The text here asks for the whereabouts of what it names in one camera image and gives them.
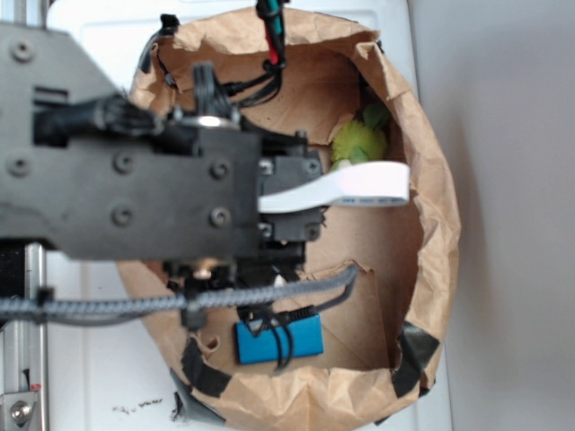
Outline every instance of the gray wall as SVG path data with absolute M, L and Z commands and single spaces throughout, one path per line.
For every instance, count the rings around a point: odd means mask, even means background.
M 464 233 L 455 431 L 575 429 L 575 2 L 410 0 Z

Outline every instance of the blue block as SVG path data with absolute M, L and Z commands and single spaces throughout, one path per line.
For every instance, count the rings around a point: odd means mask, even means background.
M 319 355 L 323 353 L 322 322 L 316 316 L 293 321 L 287 326 L 294 338 L 294 357 Z M 283 329 L 277 328 L 281 342 L 282 356 L 288 355 L 288 338 Z M 264 330 L 254 337 L 245 324 L 235 324 L 240 364 L 254 364 L 278 360 L 278 345 L 271 330 Z

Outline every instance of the brown paper bag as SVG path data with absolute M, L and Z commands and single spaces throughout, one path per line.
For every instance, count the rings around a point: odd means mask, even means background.
M 286 134 L 304 129 L 327 161 L 333 134 L 378 98 L 393 120 L 387 159 L 411 166 L 411 203 L 395 208 L 333 207 L 308 244 L 303 277 L 327 277 L 349 260 L 362 268 L 353 296 L 322 315 L 325 353 L 274 364 L 238 365 L 234 310 L 212 310 L 191 337 L 177 312 L 144 318 L 166 364 L 227 425 L 246 430 L 351 430 L 387 418 L 434 383 L 456 286 L 459 214 L 451 173 L 408 83 L 354 22 L 287 9 L 287 61 L 279 96 L 246 110 L 256 124 Z M 132 100 L 166 113 L 192 108 L 190 67 L 210 60 L 221 82 L 260 72 L 267 44 L 253 9 L 180 26 L 151 45 Z M 177 90 L 165 84 L 168 72 Z M 121 262 L 133 297 L 169 293 L 157 264 Z M 293 309 L 325 298 L 276 304 Z

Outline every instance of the metal screw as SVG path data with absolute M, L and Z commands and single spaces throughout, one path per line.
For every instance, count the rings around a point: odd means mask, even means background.
M 209 215 L 209 221 L 217 228 L 223 228 L 230 224 L 232 215 L 227 208 L 214 208 Z
M 273 227 L 269 223 L 260 223 L 258 228 L 260 229 L 261 237 L 265 240 L 270 239 L 273 235 Z
M 132 223 L 134 212 L 128 205 L 118 205 L 111 212 L 111 219 L 116 226 L 126 227 Z
M 6 161 L 6 169 L 14 177 L 25 177 L 30 173 L 30 162 L 25 157 L 15 156 L 10 157 Z
M 320 226 L 318 224 L 309 224 L 305 227 L 305 236 L 308 241 L 315 241 L 320 237 Z
M 226 159 L 220 159 L 212 163 L 209 171 L 216 180 L 222 180 L 231 170 L 230 162 Z
M 126 152 L 117 153 L 114 156 L 114 169 L 119 173 L 130 173 L 134 170 L 134 158 Z
M 322 165 L 315 159 L 305 160 L 304 169 L 309 175 L 320 173 Z
M 270 159 L 260 160 L 260 173 L 261 175 L 272 175 L 273 174 L 273 161 Z
M 208 268 L 198 268 L 194 271 L 194 278 L 197 280 L 210 280 L 212 278 L 212 271 Z
M 12 45 L 12 55 L 16 60 L 26 63 L 34 58 L 34 48 L 28 40 L 17 40 Z
M 24 425 L 30 419 L 32 407 L 24 401 L 16 402 L 10 408 L 10 416 L 16 425 Z

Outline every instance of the green toy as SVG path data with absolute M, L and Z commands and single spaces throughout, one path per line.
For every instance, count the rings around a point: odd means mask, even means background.
M 333 139 L 332 171 L 357 163 L 381 160 L 387 148 L 383 128 L 391 118 L 391 112 L 380 101 L 367 105 L 362 120 L 346 122 Z

